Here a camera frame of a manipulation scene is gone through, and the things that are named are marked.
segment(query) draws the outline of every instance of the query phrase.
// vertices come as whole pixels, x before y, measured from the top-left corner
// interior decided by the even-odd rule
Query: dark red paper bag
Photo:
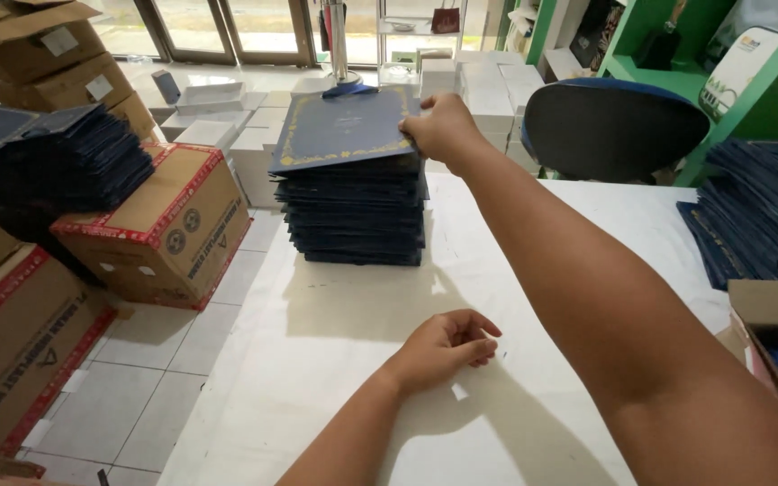
[[[446,0],[440,4],[439,9],[434,9],[434,17],[431,18],[431,34],[454,34],[461,29],[461,11],[455,8],[455,0],[446,8]]]

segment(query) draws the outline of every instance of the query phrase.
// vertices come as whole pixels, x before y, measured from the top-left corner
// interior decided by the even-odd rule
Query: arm
[[[423,108],[402,130],[467,182],[636,480],[778,484],[776,398],[649,265],[494,149],[457,95]]]
[[[501,331],[473,310],[434,315],[341,407],[276,486],[373,484],[404,400],[460,368],[487,365]]]

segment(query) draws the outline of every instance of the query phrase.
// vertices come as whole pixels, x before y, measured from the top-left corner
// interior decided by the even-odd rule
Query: forearm
[[[466,153],[453,167],[539,320],[600,405],[643,398],[687,367],[729,358],[630,249],[497,150],[478,145]]]
[[[371,375],[276,486],[373,484],[402,402],[391,378]]]

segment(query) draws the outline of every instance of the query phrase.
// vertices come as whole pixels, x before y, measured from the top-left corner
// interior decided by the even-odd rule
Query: chair backrest
[[[685,157],[709,129],[704,112],[670,91],[578,78],[537,90],[521,133],[527,151],[546,168],[579,179],[629,182]]]

